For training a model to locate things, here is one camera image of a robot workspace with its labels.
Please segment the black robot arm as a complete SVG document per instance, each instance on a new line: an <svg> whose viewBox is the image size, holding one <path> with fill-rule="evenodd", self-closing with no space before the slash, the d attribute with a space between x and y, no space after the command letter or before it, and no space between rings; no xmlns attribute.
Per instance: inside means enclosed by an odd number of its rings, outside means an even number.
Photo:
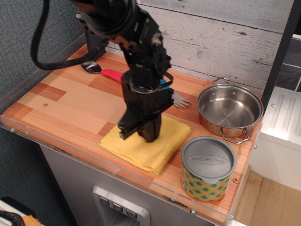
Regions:
<svg viewBox="0 0 301 226"><path fill-rule="evenodd" d="M120 136L138 133L146 142L158 138L161 115L172 103L173 90L161 80L170 68L163 36L150 14L134 0L76 0L83 28L119 45L129 70L121 78L126 112Z"/></svg>

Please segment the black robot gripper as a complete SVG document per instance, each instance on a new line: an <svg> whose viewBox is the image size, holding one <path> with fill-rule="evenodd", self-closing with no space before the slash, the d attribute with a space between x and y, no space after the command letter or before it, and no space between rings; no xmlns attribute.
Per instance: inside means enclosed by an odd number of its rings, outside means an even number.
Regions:
<svg viewBox="0 0 301 226"><path fill-rule="evenodd" d="M167 84L173 83L173 76L165 73L169 79ZM130 76L130 71L122 76L122 91L124 102L127 105L125 114L118 123L119 136L125 140L138 130L138 135L147 143L156 140L161 128L161 114L174 103L172 95L174 90L162 90L160 80L156 89L150 90L144 87L135 87Z"/></svg>

